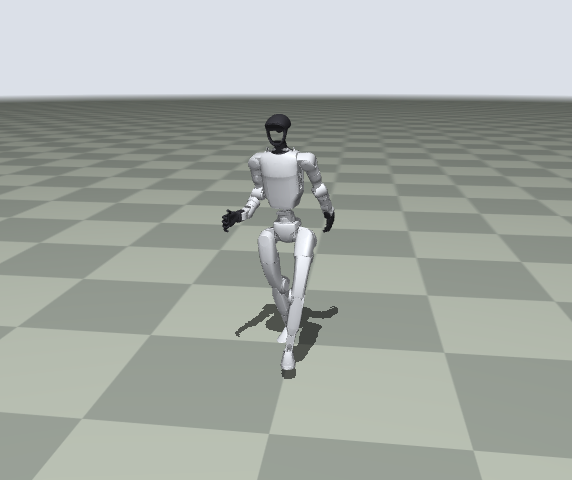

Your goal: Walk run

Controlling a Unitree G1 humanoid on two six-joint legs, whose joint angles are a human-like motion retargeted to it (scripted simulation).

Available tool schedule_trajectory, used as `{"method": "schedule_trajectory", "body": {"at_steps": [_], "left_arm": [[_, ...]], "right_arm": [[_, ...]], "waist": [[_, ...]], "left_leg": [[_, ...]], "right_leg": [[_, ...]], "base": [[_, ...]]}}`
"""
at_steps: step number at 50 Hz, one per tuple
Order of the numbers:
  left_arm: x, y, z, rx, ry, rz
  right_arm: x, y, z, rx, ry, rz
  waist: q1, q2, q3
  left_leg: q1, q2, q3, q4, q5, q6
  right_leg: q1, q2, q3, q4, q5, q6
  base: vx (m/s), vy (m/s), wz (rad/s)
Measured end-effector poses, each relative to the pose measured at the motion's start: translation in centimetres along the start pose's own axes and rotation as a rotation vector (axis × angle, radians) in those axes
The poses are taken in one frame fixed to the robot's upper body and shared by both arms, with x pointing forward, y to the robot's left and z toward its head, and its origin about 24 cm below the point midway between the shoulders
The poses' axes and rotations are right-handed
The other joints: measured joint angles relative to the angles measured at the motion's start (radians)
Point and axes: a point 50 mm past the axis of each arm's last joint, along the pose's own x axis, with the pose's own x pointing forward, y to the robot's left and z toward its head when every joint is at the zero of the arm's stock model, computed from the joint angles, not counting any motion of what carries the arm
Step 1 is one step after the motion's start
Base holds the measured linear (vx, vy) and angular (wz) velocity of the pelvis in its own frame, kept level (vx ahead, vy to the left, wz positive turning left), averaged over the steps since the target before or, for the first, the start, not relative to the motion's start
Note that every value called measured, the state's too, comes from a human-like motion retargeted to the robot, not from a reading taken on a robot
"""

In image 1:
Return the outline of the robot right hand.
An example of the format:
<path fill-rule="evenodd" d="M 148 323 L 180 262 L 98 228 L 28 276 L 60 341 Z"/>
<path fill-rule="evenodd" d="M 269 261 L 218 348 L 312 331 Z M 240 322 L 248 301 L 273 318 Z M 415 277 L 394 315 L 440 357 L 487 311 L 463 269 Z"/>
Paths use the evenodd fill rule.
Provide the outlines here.
<path fill-rule="evenodd" d="M 242 222 L 242 216 L 241 213 L 245 212 L 245 210 L 238 210 L 238 211 L 230 211 L 229 209 L 226 210 L 228 212 L 228 214 L 223 215 L 222 218 L 222 223 L 223 223 L 223 227 L 224 227 L 224 231 L 225 232 L 229 232 L 227 229 L 231 226 L 233 226 L 236 222 Z M 227 225 L 227 226 L 226 226 Z"/>

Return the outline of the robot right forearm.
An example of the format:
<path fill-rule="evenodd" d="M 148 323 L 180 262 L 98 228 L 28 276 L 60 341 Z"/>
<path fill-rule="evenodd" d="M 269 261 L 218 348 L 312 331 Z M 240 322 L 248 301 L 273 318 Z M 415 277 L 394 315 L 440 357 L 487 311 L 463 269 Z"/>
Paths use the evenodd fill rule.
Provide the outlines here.
<path fill-rule="evenodd" d="M 250 219 L 253 216 L 253 213 L 255 212 L 255 210 L 260 205 L 260 201 L 256 197 L 252 197 L 252 193 L 251 193 L 251 195 L 247 201 L 248 201 L 247 204 L 242 209 L 242 210 L 245 210 L 245 212 L 241 213 L 242 221 L 244 221 L 246 219 Z"/>

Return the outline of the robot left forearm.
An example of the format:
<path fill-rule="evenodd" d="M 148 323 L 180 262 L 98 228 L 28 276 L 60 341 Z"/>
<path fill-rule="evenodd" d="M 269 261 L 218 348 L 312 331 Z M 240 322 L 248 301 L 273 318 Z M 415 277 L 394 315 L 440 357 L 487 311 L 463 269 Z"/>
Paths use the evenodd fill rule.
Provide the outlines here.
<path fill-rule="evenodd" d="M 323 184 L 323 183 L 322 183 L 322 184 Z M 326 187 L 324 184 L 323 184 L 323 186 L 324 186 L 324 188 L 325 188 L 327 194 L 324 195 L 324 196 L 322 196 L 322 197 L 320 197 L 320 198 L 317 198 L 317 200 L 319 201 L 319 204 L 320 204 L 320 206 L 321 206 L 321 210 L 323 210 L 323 211 L 322 211 L 323 214 L 324 214 L 324 212 L 328 212 L 328 213 L 330 213 L 330 216 L 332 216 L 332 214 L 333 214 L 333 212 L 334 212 L 334 207 L 332 206 L 332 203 L 331 203 L 331 201 L 330 201 L 329 194 L 328 194 L 328 191 L 327 191 L 327 187 Z"/>

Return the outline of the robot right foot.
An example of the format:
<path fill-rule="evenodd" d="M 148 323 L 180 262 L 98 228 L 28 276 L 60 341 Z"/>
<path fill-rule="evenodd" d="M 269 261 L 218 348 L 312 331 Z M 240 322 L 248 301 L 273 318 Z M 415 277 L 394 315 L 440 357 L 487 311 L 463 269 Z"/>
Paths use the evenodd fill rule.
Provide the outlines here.
<path fill-rule="evenodd" d="M 287 341 L 287 327 L 283 329 L 282 333 L 277 338 L 277 342 L 279 343 L 286 343 L 286 341 Z"/>

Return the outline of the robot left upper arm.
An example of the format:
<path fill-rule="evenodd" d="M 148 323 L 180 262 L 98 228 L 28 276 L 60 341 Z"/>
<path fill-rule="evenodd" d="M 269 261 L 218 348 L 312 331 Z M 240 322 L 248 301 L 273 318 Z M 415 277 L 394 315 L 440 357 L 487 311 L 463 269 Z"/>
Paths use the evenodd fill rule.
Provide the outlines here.
<path fill-rule="evenodd" d="M 320 198 L 327 194 L 322 181 L 319 167 L 317 165 L 317 158 L 312 153 L 298 153 L 297 155 L 298 165 L 302 170 L 306 171 L 310 182 L 313 185 L 311 188 L 313 195 L 316 198 Z"/>

